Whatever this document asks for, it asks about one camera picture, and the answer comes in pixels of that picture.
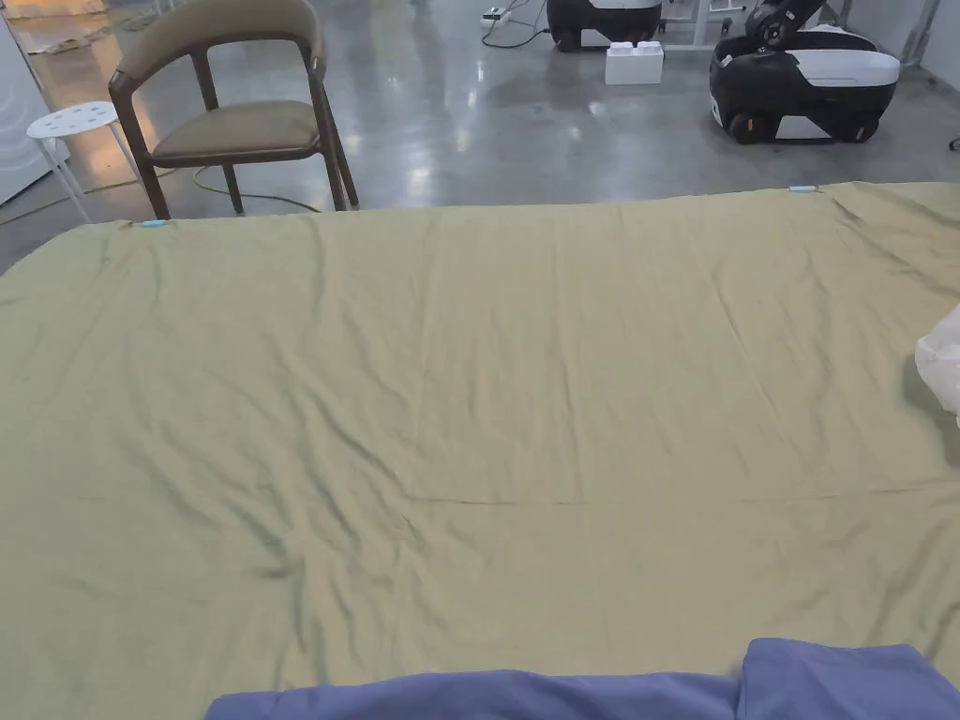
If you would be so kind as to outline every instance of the white stool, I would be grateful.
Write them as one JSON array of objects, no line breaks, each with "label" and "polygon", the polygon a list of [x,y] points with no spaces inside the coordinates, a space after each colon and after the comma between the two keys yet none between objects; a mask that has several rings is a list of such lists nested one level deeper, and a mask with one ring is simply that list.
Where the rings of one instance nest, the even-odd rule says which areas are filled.
[{"label": "white stool", "polygon": [[66,189],[67,195],[70,196],[70,199],[88,223],[91,221],[82,200],[84,191],[80,187],[80,184],[77,183],[77,179],[73,177],[70,168],[66,166],[66,162],[57,161],[57,140],[67,137],[68,135],[76,135],[80,132],[96,130],[103,126],[109,126],[110,131],[113,132],[113,138],[117,141],[117,145],[120,146],[120,150],[123,151],[124,157],[133,170],[133,174],[136,175],[137,180],[143,185],[143,180],[140,178],[140,173],[136,169],[133,156],[127,149],[123,138],[120,137],[120,131],[117,127],[117,111],[113,108],[113,103],[83,103],[82,105],[76,105],[72,108],[57,110],[57,112],[51,112],[49,115],[44,115],[38,120],[35,120],[30,124],[30,127],[27,128],[27,134],[36,141],[40,152],[43,153],[43,156],[50,164],[50,169],[53,170],[54,174],[60,179],[60,183]]}]

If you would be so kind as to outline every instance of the round stool top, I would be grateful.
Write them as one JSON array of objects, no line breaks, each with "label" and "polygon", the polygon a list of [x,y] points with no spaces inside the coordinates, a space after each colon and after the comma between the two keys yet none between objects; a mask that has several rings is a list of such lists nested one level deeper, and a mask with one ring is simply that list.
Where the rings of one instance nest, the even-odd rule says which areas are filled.
[{"label": "round stool top", "polygon": [[66,137],[102,128],[116,119],[113,103],[83,103],[44,115],[30,124],[27,134],[37,139]]}]

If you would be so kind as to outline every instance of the power strip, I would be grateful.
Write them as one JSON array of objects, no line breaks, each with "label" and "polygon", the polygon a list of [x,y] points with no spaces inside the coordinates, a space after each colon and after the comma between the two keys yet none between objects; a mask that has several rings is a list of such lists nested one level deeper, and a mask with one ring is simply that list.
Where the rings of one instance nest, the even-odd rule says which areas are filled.
[{"label": "power strip", "polygon": [[510,19],[511,12],[506,8],[490,8],[480,15],[480,27],[491,28],[493,24],[503,25]]}]

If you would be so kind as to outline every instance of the white plastic bag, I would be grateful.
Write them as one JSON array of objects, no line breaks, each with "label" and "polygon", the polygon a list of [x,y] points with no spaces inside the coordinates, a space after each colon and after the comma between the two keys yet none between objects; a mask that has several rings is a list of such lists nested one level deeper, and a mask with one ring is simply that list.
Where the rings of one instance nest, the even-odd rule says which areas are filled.
[{"label": "white plastic bag", "polygon": [[917,372],[960,427],[960,305],[917,342]]}]

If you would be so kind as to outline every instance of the electrical cable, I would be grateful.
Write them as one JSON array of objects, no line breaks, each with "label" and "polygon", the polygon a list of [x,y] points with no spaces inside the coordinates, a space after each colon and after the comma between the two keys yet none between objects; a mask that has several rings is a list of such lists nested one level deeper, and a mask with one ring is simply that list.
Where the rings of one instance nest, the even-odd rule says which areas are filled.
[{"label": "electrical cable", "polygon": [[[517,0],[513,0],[513,2],[511,2],[510,5],[507,6],[507,9],[504,11],[504,14],[506,14],[507,12],[514,11],[517,8],[522,8],[524,5],[526,5],[529,2],[530,0],[522,0],[522,2],[517,2]],[[496,28],[496,23],[498,22],[498,20],[493,21],[493,23],[490,26],[490,29],[487,30],[487,34],[480,38],[480,42],[482,42],[487,47],[494,47],[500,50],[515,50],[518,47],[523,47],[524,45],[527,45],[533,42],[538,36],[541,36],[544,33],[550,32],[548,28],[543,28],[543,30],[537,29],[537,25],[540,23],[540,16],[543,15],[544,8],[546,8],[546,0],[543,0],[543,2],[540,3],[540,11],[537,13],[537,19],[535,19],[532,23],[522,22],[520,20],[513,20],[512,18],[507,20],[508,23],[513,22],[517,25],[526,25],[527,27],[531,27],[534,29],[533,34],[527,37],[527,39],[523,40],[522,42],[518,42],[514,45],[497,45],[495,42],[487,42],[487,38],[491,36],[491,34],[493,33],[493,30]]]},{"label": "electrical cable", "polygon": [[[227,190],[221,190],[219,187],[213,187],[212,185],[204,185],[202,182],[200,182],[199,180],[200,173],[203,172],[204,170],[209,170],[211,167],[213,166],[206,165],[202,168],[197,169],[196,172],[194,172],[193,174],[193,181],[196,183],[198,187],[201,187],[204,190],[209,190],[210,192],[219,193],[221,195],[229,195],[229,192],[227,192]],[[168,175],[173,175],[178,170],[182,170],[182,169],[183,168],[173,168],[172,170],[167,170],[165,173],[158,174],[156,178],[158,180],[160,180],[161,178],[166,178]],[[94,187],[90,190],[85,190],[84,194],[94,195],[95,193],[103,192],[105,190],[112,190],[117,187],[125,187],[126,185],[134,185],[137,183],[139,183],[139,180],[124,180],[123,182],[112,182],[109,185],[100,185],[99,187]],[[259,198],[261,200],[279,200],[283,203],[294,204],[298,207],[311,210],[312,212],[322,212],[321,210],[318,210],[313,205],[308,205],[307,203],[301,203],[298,200],[291,200],[290,198],[283,198],[279,195],[258,195],[256,193],[240,193],[240,197],[241,198]],[[59,198],[57,200],[51,201],[50,203],[45,203],[40,207],[35,207],[32,210],[21,212],[19,215],[14,215],[13,217],[7,218],[6,220],[0,220],[0,227],[4,225],[8,225],[9,223],[13,223],[17,220],[21,220],[23,218],[30,217],[31,215],[36,215],[40,210],[45,210],[48,207],[53,207],[54,205],[59,205],[60,203],[66,203],[68,200],[70,200],[70,198]]]},{"label": "electrical cable", "polygon": [[[194,171],[193,181],[197,183],[198,187],[202,187],[204,190],[209,190],[211,193],[220,193],[221,195],[229,195],[227,190],[221,190],[219,187],[213,187],[212,185],[204,185],[200,182],[200,173],[204,170],[209,170],[212,165],[205,165],[202,168],[198,168]],[[301,203],[299,200],[291,200],[290,198],[284,198],[279,195],[257,195],[256,193],[240,193],[241,198],[260,198],[261,200],[279,200],[282,203],[289,203],[291,205],[296,205],[297,207],[302,207],[305,210],[311,210],[312,212],[323,212],[318,210],[313,205],[308,205],[307,203]]]}]

